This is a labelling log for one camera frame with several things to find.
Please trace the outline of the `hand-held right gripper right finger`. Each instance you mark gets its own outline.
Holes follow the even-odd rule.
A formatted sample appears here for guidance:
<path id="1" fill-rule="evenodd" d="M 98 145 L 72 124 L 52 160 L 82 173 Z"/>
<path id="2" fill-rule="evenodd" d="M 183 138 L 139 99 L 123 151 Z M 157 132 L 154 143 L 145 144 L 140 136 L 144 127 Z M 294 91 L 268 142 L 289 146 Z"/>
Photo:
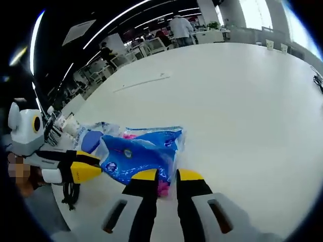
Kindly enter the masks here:
<path id="1" fill-rule="evenodd" d="M 214 193 L 195 171 L 177 170 L 176 192 L 184 241 L 282 241 L 255 228 L 245 210 Z"/>

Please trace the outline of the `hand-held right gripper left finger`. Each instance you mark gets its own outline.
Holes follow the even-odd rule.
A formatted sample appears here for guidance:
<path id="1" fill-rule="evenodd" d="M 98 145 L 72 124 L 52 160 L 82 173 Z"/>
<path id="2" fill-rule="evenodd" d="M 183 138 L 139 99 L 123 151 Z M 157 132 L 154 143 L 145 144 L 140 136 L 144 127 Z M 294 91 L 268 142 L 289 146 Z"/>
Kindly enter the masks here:
<path id="1" fill-rule="evenodd" d="M 158 170 L 132 176 L 122 193 L 69 232 L 54 241 L 150 241 L 156 218 Z"/>

